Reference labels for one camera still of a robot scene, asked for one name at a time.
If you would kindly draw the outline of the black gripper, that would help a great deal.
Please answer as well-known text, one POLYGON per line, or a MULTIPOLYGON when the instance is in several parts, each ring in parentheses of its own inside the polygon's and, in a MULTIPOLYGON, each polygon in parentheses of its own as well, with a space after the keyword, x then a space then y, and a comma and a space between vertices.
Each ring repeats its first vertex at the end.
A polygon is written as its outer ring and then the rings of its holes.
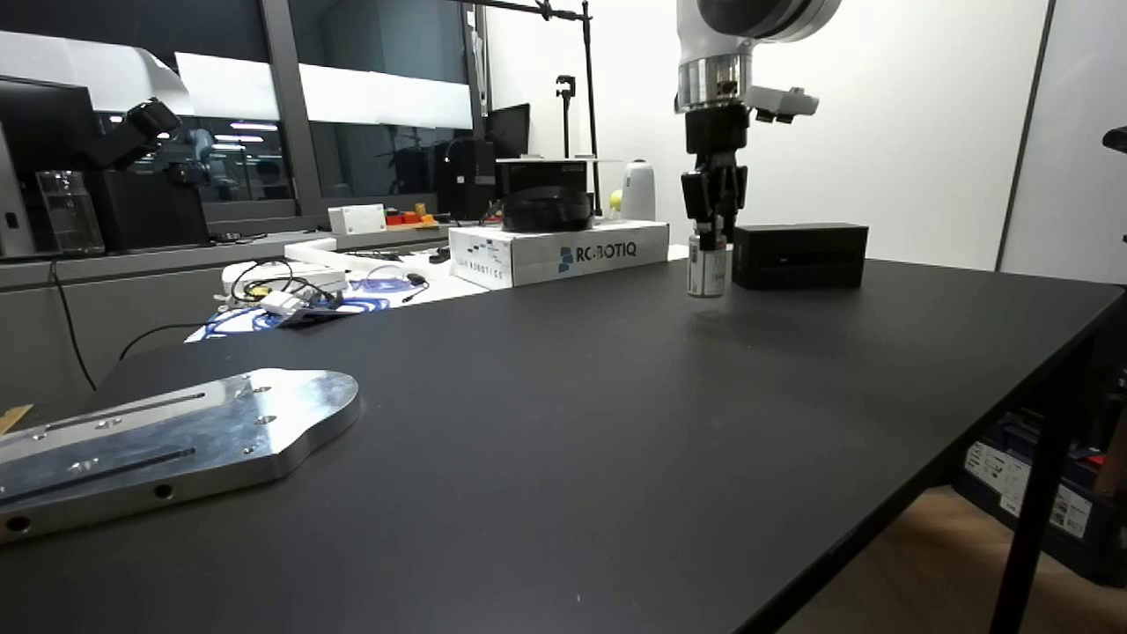
POLYGON ((736 210, 746 196, 746 169, 736 152, 746 146, 751 112, 743 107, 692 109, 685 115, 685 152, 692 169, 683 176, 690 251, 703 251, 703 220, 721 215, 721 242, 736 242, 736 210))

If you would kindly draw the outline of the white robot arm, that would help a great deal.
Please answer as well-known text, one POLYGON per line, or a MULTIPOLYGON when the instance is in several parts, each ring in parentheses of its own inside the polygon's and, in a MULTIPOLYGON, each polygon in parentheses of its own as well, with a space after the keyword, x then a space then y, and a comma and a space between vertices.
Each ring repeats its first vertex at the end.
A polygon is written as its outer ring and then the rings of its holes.
POLYGON ((676 0, 676 98, 685 123, 692 169, 683 176, 683 206, 700 251, 731 241, 746 196, 746 169, 736 152, 751 121, 792 123, 812 115, 815 98, 804 87, 765 87, 753 82, 751 54, 760 44, 799 44, 820 33, 842 0, 676 0))

